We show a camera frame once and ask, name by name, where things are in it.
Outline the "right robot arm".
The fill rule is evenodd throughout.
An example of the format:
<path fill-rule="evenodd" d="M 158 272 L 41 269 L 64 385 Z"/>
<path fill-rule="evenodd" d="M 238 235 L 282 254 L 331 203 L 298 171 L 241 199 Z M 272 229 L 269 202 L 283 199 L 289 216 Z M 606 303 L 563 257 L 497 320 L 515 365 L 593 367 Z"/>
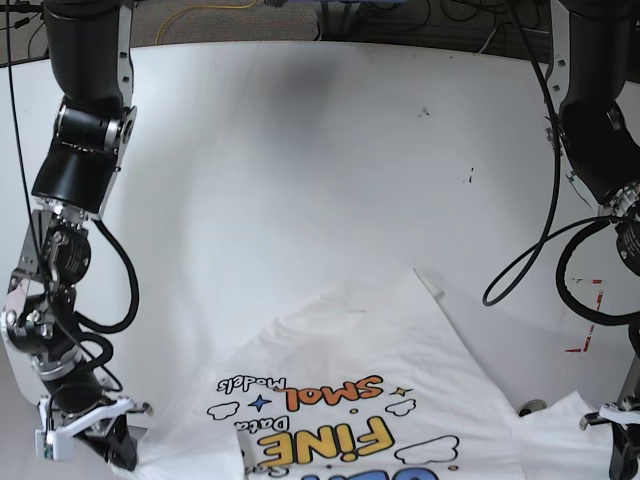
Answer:
<path fill-rule="evenodd" d="M 97 377 L 113 356 L 110 336 L 139 309 L 139 282 L 125 263 L 130 303 L 111 325 L 75 307 L 91 262 L 86 223 L 107 233 L 102 216 L 132 133 L 136 108 L 130 1 L 45 1 L 49 58 L 63 98 L 47 156 L 24 187 L 29 227 L 1 311 L 4 342 L 27 355 L 45 395 L 35 433 L 39 458 L 63 461 L 77 443 L 132 471 L 137 442 L 127 418 L 150 413 L 123 395 L 113 374 Z"/>

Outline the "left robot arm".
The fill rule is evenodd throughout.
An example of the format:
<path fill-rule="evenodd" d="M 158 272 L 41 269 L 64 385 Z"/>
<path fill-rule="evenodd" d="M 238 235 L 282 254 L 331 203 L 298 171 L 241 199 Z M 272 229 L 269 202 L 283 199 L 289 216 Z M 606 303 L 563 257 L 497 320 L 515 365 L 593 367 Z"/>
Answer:
<path fill-rule="evenodd" d="M 548 111 L 554 172 L 568 160 L 574 176 L 600 207 L 594 218 L 573 223 L 576 234 L 560 254 L 556 290 L 574 314 L 600 326 L 624 326 L 632 348 L 639 347 L 639 314 L 605 314 L 579 301 L 566 284 L 577 248 L 608 227 L 616 250 L 632 273 L 639 271 L 639 146 L 617 103 L 627 79 L 629 52 L 639 22 L 636 1 L 553 1 L 551 54 L 542 69 L 513 2 L 507 2 L 537 77 Z"/>

